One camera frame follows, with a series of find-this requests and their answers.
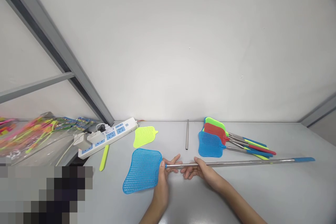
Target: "blue plastic handle grip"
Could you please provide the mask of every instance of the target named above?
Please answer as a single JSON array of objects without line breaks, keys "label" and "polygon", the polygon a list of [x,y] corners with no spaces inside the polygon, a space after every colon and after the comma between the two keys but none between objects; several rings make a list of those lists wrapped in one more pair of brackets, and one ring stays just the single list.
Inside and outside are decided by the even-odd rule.
[{"label": "blue plastic handle grip", "polygon": [[247,153],[251,153],[251,154],[256,154],[256,155],[260,155],[260,156],[266,156],[266,157],[273,157],[273,155],[271,153],[266,153],[266,152],[260,152],[257,150],[246,150]]},{"label": "blue plastic handle grip", "polygon": [[264,147],[267,147],[267,145],[265,145],[265,144],[263,144],[263,143],[259,143],[259,142],[257,142],[257,141],[253,141],[253,140],[251,140],[251,139],[248,139],[248,138],[245,138],[245,137],[243,137],[245,140],[249,140],[249,141],[251,141],[251,142],[253,142],[253,143],[255,143],[255,144],[259,144],[259,145],[261,145],[261,146],[264,146]]},{"label": "blue plastic handle grip", "polygon": [[295,160],[295,162],[311,162],[311,161],[315,161],[315,158],[313,157],[294,157],[293,158]]}]

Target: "red handle grip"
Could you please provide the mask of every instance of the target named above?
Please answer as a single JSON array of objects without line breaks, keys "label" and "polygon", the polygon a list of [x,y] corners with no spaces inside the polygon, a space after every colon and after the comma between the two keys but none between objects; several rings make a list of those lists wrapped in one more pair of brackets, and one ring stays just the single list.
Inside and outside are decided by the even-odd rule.
[{"label": "red handle grip", "polygon": [[267,149],[264,149],[264,148],[261,148],[261,147],[255,146],[255,145],[248,145],[248,147],[251,148],[251,149],[255,149],[257,151],[271,153],[272,155],[276,155],[276,152],[274,152],[274,151],[267,150]]}]

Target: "pixelated blur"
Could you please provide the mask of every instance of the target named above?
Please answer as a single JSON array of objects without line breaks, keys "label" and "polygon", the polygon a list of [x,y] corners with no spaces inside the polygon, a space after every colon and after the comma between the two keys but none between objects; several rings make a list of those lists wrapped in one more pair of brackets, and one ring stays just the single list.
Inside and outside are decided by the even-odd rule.
[{"label": "pixelated blur", "polygon": [[6,159],[0,163],[1,223],[77,223],[77,203],[92,190],[92,167],[16,167]]}]

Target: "hand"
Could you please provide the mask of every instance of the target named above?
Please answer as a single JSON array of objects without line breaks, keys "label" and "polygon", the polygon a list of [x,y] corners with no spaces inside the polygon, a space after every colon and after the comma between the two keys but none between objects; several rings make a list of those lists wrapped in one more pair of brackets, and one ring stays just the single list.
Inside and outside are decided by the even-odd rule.
[{"label": "hand", "polygon": [[182,161],[176,162],[180,158],[180,156],[181,155],[178,154],[171,161],[168,161],[165,158],[163,158],[163,161],[161,161],[159,168],[159,180],[157,182],[157,186],[154,188],[154,194],[152,200],[152,204],[158,207],[159,211],[164,212],[168,206],[168,200],[169,200],[169,189],[167,183],[168,175],[171,172],[178,173],[177,169],[172,168],[165,169],[166,164],[168,165],[182,164]]},{"label": "hand", "polygon": [[212,167],[207,166],[202,159],[194,157],[194,160],[198,166],[183,168],[181,170],[184,179],[192,179],[194,176],[199,176],[217,192],[220,192],[221,190],[224,190],[226,187],[230,186],[230,184],[225,179],[215,172]]}]

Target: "yellow handle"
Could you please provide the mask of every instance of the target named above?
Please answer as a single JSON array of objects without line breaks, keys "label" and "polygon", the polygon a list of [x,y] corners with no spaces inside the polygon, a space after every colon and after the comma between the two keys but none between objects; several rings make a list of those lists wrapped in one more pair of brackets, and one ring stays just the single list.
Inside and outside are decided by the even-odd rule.
[{"label": "yellow handle", "polygon": [[268,160],[269,159],[269,158],[261,156],[261,155],[257,155],[257,154],[253,154],[253,155],[260,158],[260,159],[263,159],[263,160]]},{"label": "yellow handle", "polygon": [[104,168],[105,168],[105,162],[106,162],[106,158],[107,158],[107,153],[109,151],[108,149],[109,149],[109,145],[106,145],[105,149],[104,149],[103,158],[101,159],[101,163],[100,163],[100,167],[99,167],[100,171],[104,170]]},{"label": "yellow handle", "polygon": [[258,147],[263,148],[263,149],[268,149],[268,148],[265,147],[265,146],[259,145],[259,144],[257,144],[257,143],[251,142],[251,141],[249,141],[249,140],[246,140],[246,139],[245,139],[245,141],[248,142],[248,143],[251,144],[251,145],[258,146]]}]

